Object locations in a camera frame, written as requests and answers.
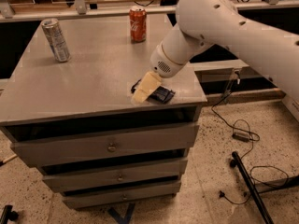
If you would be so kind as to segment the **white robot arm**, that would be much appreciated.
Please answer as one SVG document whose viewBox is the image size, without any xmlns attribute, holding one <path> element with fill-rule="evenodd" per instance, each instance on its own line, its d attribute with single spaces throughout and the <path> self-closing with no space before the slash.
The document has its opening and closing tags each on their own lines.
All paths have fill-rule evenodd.
<svg viewBox="0 0 299 224">
<path fill-rule="evenodd" d="M 176 25 L 150 57 L 132 100 L 141 104 L 190 59 L 218 45 L 299 100 L 299 35 L 241 16 L 229 0 L 179 0 Z"/>
</svg>

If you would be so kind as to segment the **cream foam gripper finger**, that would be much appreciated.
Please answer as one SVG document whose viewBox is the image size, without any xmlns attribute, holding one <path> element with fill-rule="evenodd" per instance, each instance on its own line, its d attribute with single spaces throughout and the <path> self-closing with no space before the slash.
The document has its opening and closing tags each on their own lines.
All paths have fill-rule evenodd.
<svg viewBox="0 0 299 224">
<path fill-rule="evenodd" d="M 162 84 L 162 78 L 153 71 L 148 71 L 137 86 L 132 102 L 142 104 L 145 102 Z"/>
</svg>

